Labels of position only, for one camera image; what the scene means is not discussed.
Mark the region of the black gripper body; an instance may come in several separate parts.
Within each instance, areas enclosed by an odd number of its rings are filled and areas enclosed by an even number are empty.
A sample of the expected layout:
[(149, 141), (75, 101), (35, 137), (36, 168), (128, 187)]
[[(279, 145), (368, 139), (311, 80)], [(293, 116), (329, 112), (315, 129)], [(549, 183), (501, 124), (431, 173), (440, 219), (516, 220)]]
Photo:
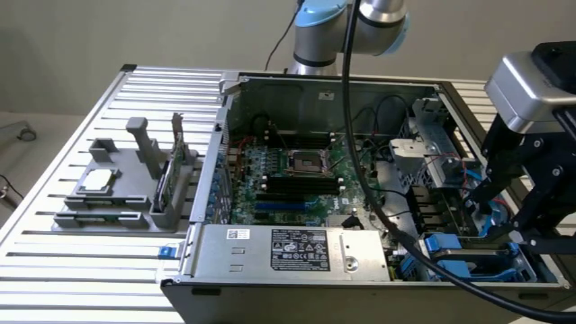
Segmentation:
[(497, 115), (483, 143), (487, 183), (503, 189), (527, 175), (535, 186), (557, 182), (560, 190), (575, 189), (575, 110), (556, 109), (552, 116), (560, 132), (520, 134)]

